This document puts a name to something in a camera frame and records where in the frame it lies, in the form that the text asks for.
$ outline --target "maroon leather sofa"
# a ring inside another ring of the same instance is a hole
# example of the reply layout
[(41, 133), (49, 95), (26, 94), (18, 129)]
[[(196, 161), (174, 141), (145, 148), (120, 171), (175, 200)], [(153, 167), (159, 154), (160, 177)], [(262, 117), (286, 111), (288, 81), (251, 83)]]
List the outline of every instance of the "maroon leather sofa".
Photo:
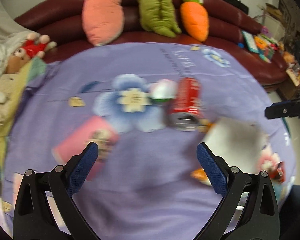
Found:
[[(183, 33), (176, 38), (160, 36), (145, 32), (139, 23), (137, 0), (122, 0), (125, 22), (123, 33), (111, 44), (124, 42), (166, 42), (179, 44), (200, 44), (187, 35), (180, 19), (179, 8), (182, 0), (173, 0), (176, 18)], [(47, 34), (58, 47), (50, 51), (44, 60), (49, 63), (64, 60), (93, 46), (87, 41), (82, 29), (83, 0), (46, 0), (23, 15), (17, 17), (17, 23), (24, 27)], [(271, 63), (261, 60), (255, 53), (240, 48), (237, 44), (244, 42), (241, 30), (260, 33), (261, 25), (242, 11), (222, 0), (204, 0), (210, 20), (209, 37), (205, 45), (224, 49), (235, 57), (268, 91), (287, 79), (287, 64), (279, 53), (275, 53)]]

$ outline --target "pink box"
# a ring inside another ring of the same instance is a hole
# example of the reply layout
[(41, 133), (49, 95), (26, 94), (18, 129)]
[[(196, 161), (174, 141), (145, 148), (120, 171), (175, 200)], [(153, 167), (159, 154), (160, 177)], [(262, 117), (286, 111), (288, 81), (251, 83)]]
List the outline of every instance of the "pink box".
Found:
[(65, 165), (72, 156), (80, 154), (88, 143), (95, 142), (98, 144), (98, 158), (87, 177), (87, 180), (92, 180), (118, 139), (118, 133), (105, 119), (93, 116), (53, 148), (52, 154), (59, 164)]

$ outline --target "metal pivot screw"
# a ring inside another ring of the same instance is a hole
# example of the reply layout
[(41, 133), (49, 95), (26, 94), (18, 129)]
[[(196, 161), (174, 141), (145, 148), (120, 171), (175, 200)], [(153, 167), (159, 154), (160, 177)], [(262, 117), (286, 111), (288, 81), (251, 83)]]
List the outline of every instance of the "metal pivot screw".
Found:
[(239, 168), (236, 167), (236, 166), (233, 166), (233, 167), (231, 167), (231, 171), (232, 171), (233, 173), (239, 173)]
[(31, 170), (27, 170), (26, 172), (25, 172), (25, 175), (26, 176), (30, 176), (32, 174), (32, 171)]
[(261, 175), (262, 175), (262, 177), (268, 177), (268, 173), (266, 172), (266, 171), (261, 171)]
[(55, 167), (54, 170), (55, 170), (56, 172), (61, 172), (61, 171), (63, 171), (63, 166), (59, 165), (59, 166)]

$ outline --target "can lid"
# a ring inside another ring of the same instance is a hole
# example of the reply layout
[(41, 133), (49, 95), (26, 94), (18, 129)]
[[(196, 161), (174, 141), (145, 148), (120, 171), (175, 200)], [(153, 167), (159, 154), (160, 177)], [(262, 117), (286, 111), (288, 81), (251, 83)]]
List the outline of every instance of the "can lid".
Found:
[(174, 125), (178, 130), (194, 131), (198, 127), (198, 119), (192, 115), (183, 115), (174, 120)]

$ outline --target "stuffed animal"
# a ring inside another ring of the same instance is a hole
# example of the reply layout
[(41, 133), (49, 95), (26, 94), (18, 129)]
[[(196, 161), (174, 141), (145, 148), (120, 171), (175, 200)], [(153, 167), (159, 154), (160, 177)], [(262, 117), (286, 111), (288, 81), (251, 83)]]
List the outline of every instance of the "stuffed animal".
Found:
[(282, 54), (282, 57), (283, 57), (284, 61), (288, 64), (289, 67), (292, 67), (295, 65), (295, 63), (296, 63), (295, 58), (289, 52), (285, 51)]
[(203, 0), (183, 0), (180, 7), (182, 23), (188, 34), (198, 41), (205, 41), (209, 34), (207, 10), (202, 6)]
[(18, 74), (3, 74), (0, 77), (0, 124), (7, 116), (9, 109), (9, 98), (14, 90), (15, 81)]
[(84, 0), (82, 27), (92, 45), (101, 46), (115, 40), (123, 26), (121, 0)]
[(37, 33), (29, 33), (26, 42), (22, 47), (17, 49), (9, 58), (6, 68), (7, 74), (13, 74), (19, 72), (19, 70), (28, 63), (33, 57), (43, 58), (45, 52), (49, 49), (56, 47), (55, 42), (50, 42), (48, 35), (42, 35), (39, 37), (39, 43), (35, 44), (38, 38)]
[(172, 0), (138, 0), (140, 24), (145, 31), (175, 38), (181, 29), (175, 19)]

